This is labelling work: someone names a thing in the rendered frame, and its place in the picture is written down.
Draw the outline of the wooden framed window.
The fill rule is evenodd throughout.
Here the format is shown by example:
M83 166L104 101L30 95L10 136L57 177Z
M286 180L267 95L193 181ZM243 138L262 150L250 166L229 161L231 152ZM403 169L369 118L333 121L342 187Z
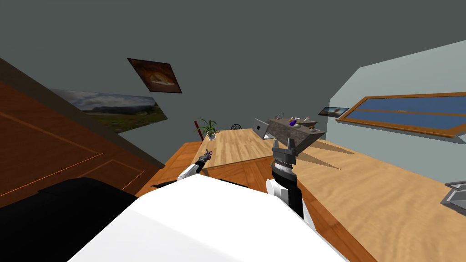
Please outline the wooden framed window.
M336 120L453 138L466 132L466 92L366 96Z

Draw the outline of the green potted plant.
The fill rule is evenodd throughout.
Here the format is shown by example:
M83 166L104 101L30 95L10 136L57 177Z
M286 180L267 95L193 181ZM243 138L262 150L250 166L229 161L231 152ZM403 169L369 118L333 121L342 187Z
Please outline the green potted plant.
M201 134L202 136L206 136L209 140L214 140L216 138L216 134L218 133L218 131L215 128L215 125L217 125L217 123L215 121L207 121L202 118L200 118L200 120L202 120L205 123L205 126L197 127L196 130L199 131L199 134Z

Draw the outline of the landscape wall picture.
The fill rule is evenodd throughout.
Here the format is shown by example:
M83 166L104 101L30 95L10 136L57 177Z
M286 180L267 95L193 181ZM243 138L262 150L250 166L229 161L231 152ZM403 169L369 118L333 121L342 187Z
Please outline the landscape wall picture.
M167 120L152 97L59 89L51 91L115 133Z

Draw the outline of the small dark wall picture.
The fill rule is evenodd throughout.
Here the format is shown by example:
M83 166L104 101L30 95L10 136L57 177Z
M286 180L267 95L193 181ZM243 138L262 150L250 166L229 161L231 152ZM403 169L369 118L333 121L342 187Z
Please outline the small dark wall picture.
M323 110L318 115L338 118L342 114L344 114L348 109L349 108L344 108L344 107L324 107Z

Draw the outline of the light wooden table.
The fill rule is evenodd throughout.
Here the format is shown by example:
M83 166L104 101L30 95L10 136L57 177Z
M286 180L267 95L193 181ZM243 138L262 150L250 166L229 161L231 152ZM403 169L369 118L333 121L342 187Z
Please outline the light wooden table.
M213 154L205 169L269 157L273 154L273 144L274 139L264 140L252 129L223 130L215 135L214 140L208 137L203 140L191 163L195 163L206 150Z

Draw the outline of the brown wooden door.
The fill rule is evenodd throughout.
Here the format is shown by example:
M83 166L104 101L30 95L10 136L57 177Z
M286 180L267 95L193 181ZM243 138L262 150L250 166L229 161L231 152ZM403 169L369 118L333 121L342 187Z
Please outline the brown wooden door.
M135 195L160 168L0 81L0 207L75 177Z

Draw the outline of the grey metal sink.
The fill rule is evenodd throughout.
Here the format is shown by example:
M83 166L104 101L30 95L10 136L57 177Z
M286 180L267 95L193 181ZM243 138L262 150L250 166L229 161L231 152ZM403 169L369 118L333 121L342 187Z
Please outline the grey metal sink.
M466 181L448 182L445 186L451 190L440 204L466 216Z

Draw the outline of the white laptop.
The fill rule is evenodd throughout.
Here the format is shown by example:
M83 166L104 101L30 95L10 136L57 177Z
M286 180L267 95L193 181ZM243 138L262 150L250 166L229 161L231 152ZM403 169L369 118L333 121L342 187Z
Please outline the white laptop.
M253 131L263 140L274 139L275 137L269 133L269 124L257 118L254 119Z

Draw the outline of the stone counter with items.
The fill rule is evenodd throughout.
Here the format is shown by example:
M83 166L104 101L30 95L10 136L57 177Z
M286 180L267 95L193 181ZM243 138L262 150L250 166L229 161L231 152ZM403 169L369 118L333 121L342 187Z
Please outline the stone counter with items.
M314 121L297 119L296 124L291 126L289 118L277 119L274 117L268 119L267 124L269 125L268 132L280 143L287 145L288 139L293 139L297 153L301 153L326 134L325 131L315 128L317 123Z

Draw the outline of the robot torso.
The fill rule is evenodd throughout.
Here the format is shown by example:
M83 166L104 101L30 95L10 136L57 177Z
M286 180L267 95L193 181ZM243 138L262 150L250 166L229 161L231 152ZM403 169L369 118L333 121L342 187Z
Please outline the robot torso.
M276 196L194 175L142 195L69 262L348 262Z

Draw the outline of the brown framed wall picture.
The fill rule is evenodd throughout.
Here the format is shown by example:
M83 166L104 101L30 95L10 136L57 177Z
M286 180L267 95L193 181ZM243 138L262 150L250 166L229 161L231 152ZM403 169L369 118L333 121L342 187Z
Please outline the brown framed wall picture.
M182 93L171 64L128 58L150 92Z

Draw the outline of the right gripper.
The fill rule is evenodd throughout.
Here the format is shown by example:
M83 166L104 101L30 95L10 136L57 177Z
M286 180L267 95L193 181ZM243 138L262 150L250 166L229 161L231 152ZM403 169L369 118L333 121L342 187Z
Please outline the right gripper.
M286 168L292 168L296 164L296 156L298 155L295 150L294 139L288 139L287 149L281 149L278 140L275 139L272 148L274 162Z

